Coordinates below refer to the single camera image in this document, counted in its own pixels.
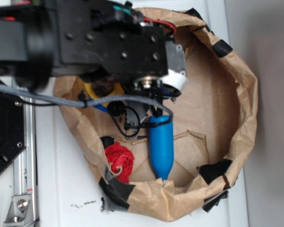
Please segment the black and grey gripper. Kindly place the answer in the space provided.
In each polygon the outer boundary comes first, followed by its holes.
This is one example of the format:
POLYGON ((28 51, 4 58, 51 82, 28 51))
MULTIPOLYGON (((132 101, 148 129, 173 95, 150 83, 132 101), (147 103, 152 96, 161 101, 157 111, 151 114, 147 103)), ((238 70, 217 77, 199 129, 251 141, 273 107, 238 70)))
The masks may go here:
MULTIPOLYGON (((165 48, 168 66, 167 75, 162 77, 145 76, 132 80, 130 83, 123 84, 122 87, 125 89, 127 95, 145 96, 159 103, 162 103, 164 99, 168 98, 176 100, 177 97, 163 96, 161 92, 161 86, 163 84, 173 86, 183 93, 183 90, 188 83, 186 77, 185 52, 181 45, 175 44, 172 41, 167 41, 165 48)), ((123 103, 126 108, 126 111, 123 114, 125 115, 124 129, 126 131, 132 129, 134 135, 137 135, 141 128, 154 128, 171 122, 168 116, 166 120, 161 120, 160 122, 145 123, 144 121, 148 116, 148 111, 150 111, 155 119, 158 119, 163 115, 163 110, 149 103, 144 104, 129 100, 123 103)), ((120 128, 119 123, 116 122, 115 118, 118 116, 113 116, 110 113, 108 114, 111 116, 121 134, 125 135, 126 133, 120 128)))

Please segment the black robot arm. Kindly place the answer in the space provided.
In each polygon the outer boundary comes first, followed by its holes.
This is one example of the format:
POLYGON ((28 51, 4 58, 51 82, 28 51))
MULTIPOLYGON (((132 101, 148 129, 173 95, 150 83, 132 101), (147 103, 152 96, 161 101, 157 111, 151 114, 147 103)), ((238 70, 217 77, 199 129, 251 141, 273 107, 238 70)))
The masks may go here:
POLYGON ((0 76, 12 75, 26 95, 36 98, 50 77, 78 76, 96 86, 118 83, 123 95, 47 102, 78 108, 108 103, 122 115, 122 101, 145 105, 153 118, 137 116, 126 129, 170 125, 164 98, 186 85, 184 51, 176 27, 111 0, 28 0, 0 7, 0 76))

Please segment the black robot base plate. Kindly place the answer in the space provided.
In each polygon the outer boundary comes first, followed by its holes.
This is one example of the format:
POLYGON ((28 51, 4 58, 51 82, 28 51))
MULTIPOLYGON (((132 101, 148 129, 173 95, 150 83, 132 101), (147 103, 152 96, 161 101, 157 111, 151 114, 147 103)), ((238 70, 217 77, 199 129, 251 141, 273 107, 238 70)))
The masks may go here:
POLYGON ((0 93, 0 175, 25 147, 23 100, 0 93))

